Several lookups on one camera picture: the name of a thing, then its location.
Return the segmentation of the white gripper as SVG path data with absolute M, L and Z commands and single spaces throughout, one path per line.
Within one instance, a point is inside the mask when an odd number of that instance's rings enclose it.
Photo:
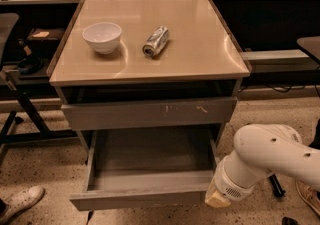
M 239 160 L 226 156 L 218 164 L 214 180 L 205 194 L 205 203 L 213 208 L 224 208 L 232 201 L 241 201 L 252 193 L 248 167 Z

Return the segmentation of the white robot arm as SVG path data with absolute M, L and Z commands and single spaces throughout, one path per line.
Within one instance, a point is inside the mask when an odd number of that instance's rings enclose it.
M 217 165 L 205 195 L 214 208 L 241 201 L 275 173 L 320 190 L 320 150 L 302 143 L 295 129 L 281 124 L 249 124 L 234 135 L 234 149 Z

